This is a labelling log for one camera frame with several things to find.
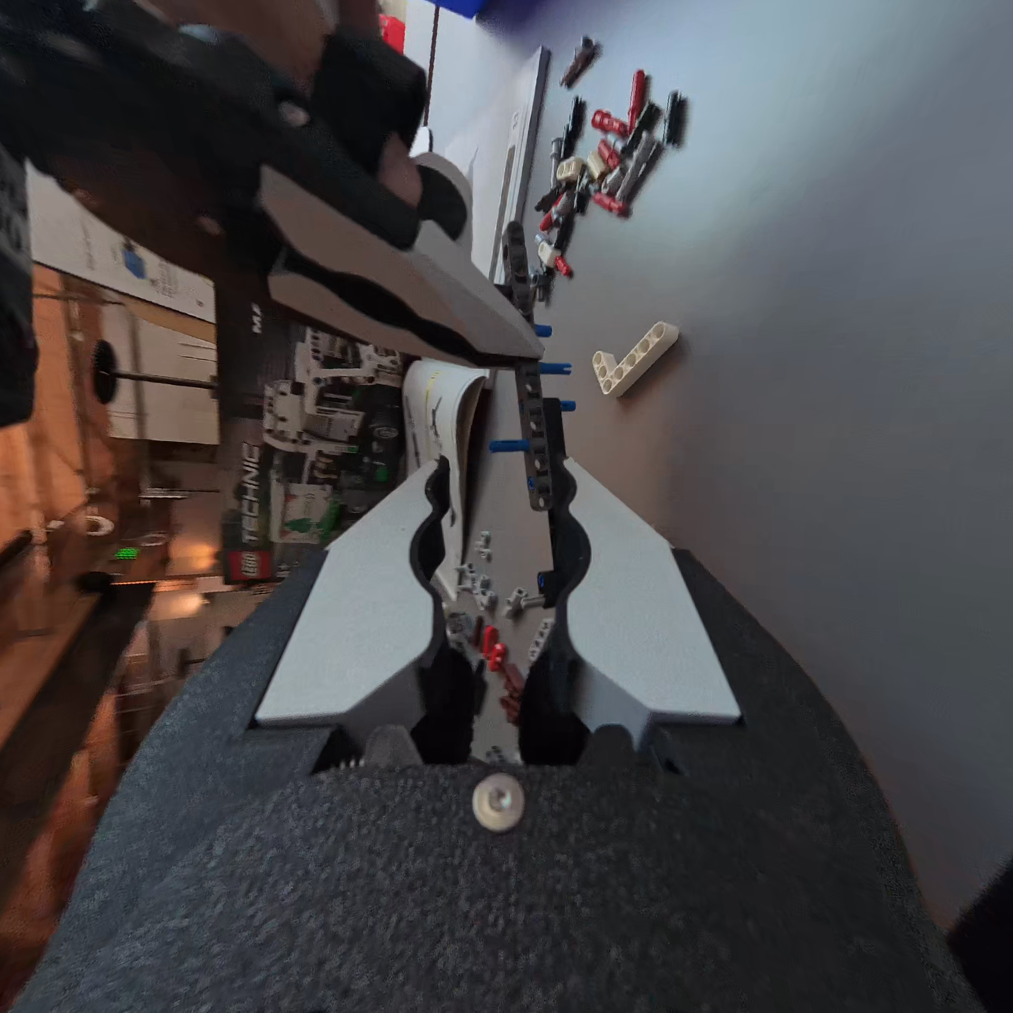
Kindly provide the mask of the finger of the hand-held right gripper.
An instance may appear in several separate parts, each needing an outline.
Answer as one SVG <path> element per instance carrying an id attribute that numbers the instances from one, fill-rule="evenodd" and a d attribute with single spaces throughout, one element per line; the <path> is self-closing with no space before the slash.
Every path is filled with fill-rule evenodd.
<path id="1" fill-rule="evenodd" d="M 298 320 L 366 345 L 481 369 L 514 368 L 514 357 L 475 348 L 451 327 L 418 318 L 412 312 L 407 313 L 406 321 L 396 316 L 394 323 L 384 322 L 354 309 L 325 285 L 302 274 L 272 272 L 267 286 L 272 301 Z"/>
<path id="2" fill-rule="evenodd" d="M 282 239 L 269 275 L 302 274 L 384 322 L 412 312 L 480 350 L 543 358 L 521 313 L 435 223 L 423 222 L 413 245 L 399 249 L 272 168 L 261 169 L 261 209 Z"/>

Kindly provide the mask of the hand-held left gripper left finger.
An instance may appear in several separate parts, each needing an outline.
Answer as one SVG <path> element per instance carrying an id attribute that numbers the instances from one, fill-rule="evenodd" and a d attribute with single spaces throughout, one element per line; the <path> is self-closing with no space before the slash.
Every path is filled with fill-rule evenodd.
<path id="1" fill-rule="evenodd" d="M 414 727 L 445 643 L 433 586 L 445 558 L 450 466 L 420 467 L 339 536 L 272 672 L 259 727 Z"/>

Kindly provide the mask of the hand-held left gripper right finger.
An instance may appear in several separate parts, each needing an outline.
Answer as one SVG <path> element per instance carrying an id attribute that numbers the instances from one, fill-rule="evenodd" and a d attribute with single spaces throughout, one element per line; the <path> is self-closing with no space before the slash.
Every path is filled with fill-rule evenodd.
<path id="1" fill-rule="evenodd" d="M 741 705 L 670 543 L 593 475 L 564 460 L 569 514 L 589 563 L 564 603 L 576 652 L 571 703 L 589 731 L 624 728 L 637 748 L 659 724 L 733 725 Z"/>

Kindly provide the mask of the black lego beam assembly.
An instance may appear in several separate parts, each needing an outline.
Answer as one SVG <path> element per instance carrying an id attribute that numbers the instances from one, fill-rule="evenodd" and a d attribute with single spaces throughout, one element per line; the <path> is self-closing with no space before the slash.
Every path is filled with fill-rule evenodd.
<path id="1" fill-rule="evenodd" d="M 504 279 L 496 286 L 518 310 L 530 328 L 536 332 L 536 285 L 529 268 L 527 245 L 522 224 L 511 221 L 501 235 Z M 542 513 L 548 524 L 552 566 L 537 576 L 537 591 L 532 604 L 545 609 L 555 607 L 564 585 L 564 566 L 559 562 L 556 536 L 556 486 L 558 469 L 554 454 L 562 446 L 561 403 L 553 399 L 554 407 L 546 408 L 542 390 L 542 354 L 536 352 L 532 361 L 520 361 L 513 366 L 517 388 L 521 437 L 513 441 L 494 441 L 492 453 L 520 453 L 525 462 L 525 487 L 530 506 Z"/>

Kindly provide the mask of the lego set box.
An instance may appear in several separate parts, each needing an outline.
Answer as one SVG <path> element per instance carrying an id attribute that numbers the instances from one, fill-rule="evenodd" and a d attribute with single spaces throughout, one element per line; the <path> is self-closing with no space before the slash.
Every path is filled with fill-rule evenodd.
<path id="1" fill-rule="evenodd" d="M 404 361 L 297 323 L 250 288 L 215 290 L 222 576 L 265 585 L 395 488 Z"/>

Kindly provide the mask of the lego instruction booklet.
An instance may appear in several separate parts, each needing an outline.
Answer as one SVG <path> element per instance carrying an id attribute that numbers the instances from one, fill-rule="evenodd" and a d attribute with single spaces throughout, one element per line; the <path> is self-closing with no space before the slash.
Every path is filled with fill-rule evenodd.
<path id="1" fill-rule="evenodd" d="M 461 564 L 466 530 L 470 440 L 489 371 L 421 359 L 407 369 L 402 386 L 408 472 L 445 458 L 450 466 L 450 506 L 443 518 L 447 564 Z"/>

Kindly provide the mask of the white angled lego liftarm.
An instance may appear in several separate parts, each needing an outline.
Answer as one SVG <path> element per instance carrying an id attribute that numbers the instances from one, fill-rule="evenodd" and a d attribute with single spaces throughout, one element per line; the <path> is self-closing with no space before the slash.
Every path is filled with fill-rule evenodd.
<path id="1" fill-rule="evenodd" d="M 606 350 L 596 350 L 591 367 L 602 395 L 619 398 L 625 395 L 680 338 L 680 329 L 659 321 L 621 359 Z"/>

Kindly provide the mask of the pile of small lego pieces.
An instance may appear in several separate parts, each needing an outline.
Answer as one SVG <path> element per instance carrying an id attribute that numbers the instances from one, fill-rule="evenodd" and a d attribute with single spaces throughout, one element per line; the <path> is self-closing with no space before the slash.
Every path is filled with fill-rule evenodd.
<path id="1" fill-rule="evenodd" d="M 671 91 L 659 104 L 652 98 L 651 76 L 637 69 L 627 106 L 625 114 L 589 109 L 574 94 L 561 134 L 551 140 L 550 184 L 535 203 L 540 219 L 533 282 L 539 300 L 547 299 L 557 276 L 574 274 L 568 247 L 577 218 L 592 207 L 628 218 L 663 151 L 684 144 L 690 109 L 685 93 Z"/>

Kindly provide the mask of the person's right hand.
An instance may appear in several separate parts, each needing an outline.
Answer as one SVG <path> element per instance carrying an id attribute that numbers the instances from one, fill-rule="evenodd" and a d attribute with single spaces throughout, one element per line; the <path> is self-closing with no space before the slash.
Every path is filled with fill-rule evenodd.
<path id="1" fill-rule="evenodd" d="M 398 234 L 424 98 L 371 2 L 2 2 L 2 123 L 54 178 L 59 157 L 140 149 L 251 206 L 267 166 Z"/>

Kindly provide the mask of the white paper sheet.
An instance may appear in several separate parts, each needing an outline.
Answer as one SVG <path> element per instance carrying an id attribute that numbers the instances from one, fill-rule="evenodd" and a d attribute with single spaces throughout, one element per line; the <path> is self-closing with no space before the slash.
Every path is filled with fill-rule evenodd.
<path id="1" fill-rule="evenodd" d="M 198 320 L 216 322 L 214 285 L 108 227 L 27 166 L 33 260 L 50 269 Z"/>

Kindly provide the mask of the white flat box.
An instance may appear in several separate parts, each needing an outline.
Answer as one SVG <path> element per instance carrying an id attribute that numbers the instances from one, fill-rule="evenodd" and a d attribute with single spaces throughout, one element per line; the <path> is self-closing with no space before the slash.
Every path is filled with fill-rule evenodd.
<path id="1" fill-rule="evenodd" d="M 539 46 L 444 151 L 470 186 L 472 261 L 493 283 L 504 280 L 505 227 L 522 218 L 527 200 L 550 61 Z"/>

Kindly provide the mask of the black disc with rod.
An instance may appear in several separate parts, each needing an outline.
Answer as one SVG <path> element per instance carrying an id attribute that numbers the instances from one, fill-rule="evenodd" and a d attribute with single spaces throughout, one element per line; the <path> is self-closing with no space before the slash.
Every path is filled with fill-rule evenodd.
<path id="1" fill-rule="evenodd" d="M 104 406 L 108 406 L 116 398 L 121 381 L 204 390 L 215 398 L 218 392 L 218 384 L 213 379 L 202 381 L 122 370 L 116 350 L 103 338 L 98 340 L 94 346 L 91 360 L 91 381 L 96 400 Z"/>

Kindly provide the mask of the dark wooden furniture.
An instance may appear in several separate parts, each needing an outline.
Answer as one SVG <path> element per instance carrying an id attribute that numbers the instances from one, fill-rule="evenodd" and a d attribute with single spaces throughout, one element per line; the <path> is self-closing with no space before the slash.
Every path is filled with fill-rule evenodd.
<path id="1" fill-rule="evenodd" d="M 1 891 L 6 903 L 32 843 L 83 747 L 136 627 L 150 609 L 155 582 L 111 585 L 89 575 L 93 608 L 57 649 L 40 688 L 2 732 Z"/>

